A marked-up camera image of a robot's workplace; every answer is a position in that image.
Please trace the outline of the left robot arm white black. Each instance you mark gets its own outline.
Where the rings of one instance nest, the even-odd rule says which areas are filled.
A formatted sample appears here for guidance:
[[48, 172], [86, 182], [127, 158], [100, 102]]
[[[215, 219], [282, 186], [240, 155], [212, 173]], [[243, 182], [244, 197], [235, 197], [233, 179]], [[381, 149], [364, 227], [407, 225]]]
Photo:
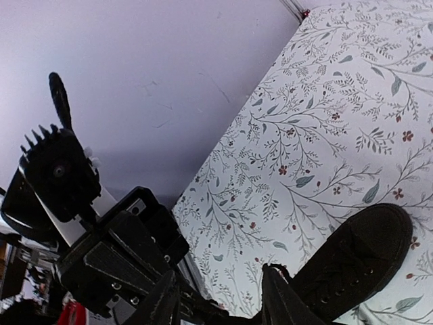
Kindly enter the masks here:
[[136, 187], [109, 202], [94, 160], [72, 129], [58, 73], [49, 89], [59, 125], [41, 128], [22, 147], [1, 214], [21, 235], [60, 246], [53, 272], [84, 307], [109, 318], [125, 303], [127, 324], [180, 324], [193, 292], [178, 264], [189, 246], [172, 213]]

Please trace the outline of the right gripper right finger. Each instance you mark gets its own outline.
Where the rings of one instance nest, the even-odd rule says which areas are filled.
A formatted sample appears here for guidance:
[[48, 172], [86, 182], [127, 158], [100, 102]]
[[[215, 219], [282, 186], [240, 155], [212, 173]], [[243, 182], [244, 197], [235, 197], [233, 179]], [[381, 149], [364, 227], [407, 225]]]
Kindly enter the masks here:
[[278, 268], [263, 265], [262, 324], [325, 324], [302, 302]]

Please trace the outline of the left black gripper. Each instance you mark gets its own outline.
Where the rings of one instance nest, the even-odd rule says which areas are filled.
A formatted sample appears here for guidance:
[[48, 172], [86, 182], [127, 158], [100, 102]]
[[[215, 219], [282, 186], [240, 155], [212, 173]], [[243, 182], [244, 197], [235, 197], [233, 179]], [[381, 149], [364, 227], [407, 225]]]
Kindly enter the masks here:
[[173, 214], [137, 186], [82, 235], [55, 264], [81, 305], [110, 318], [121, 300], [138, 305], [189, 252]]

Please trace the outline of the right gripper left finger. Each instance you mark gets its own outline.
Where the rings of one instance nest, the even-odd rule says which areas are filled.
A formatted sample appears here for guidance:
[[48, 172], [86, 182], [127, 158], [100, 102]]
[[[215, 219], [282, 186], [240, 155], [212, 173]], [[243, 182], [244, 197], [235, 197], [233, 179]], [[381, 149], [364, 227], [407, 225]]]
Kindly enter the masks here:
[[180, 290], [176, 273], [167, 271], [154, 290], [138, 305], [127, 324], [180, 324]]

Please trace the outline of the black canvas shoe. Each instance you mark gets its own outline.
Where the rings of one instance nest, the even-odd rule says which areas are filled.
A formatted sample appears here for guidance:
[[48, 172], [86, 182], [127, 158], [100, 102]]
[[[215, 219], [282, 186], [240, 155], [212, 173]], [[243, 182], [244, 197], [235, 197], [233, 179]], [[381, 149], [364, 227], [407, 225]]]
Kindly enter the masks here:
[[[295, 276], [279, 273], [325, 324], [383, 290], [401, 268], [411, 245], [413, 223], [390, 203], [367, 207], [342, 223]], [[262, 324], [261, 310], [247, 324]]]

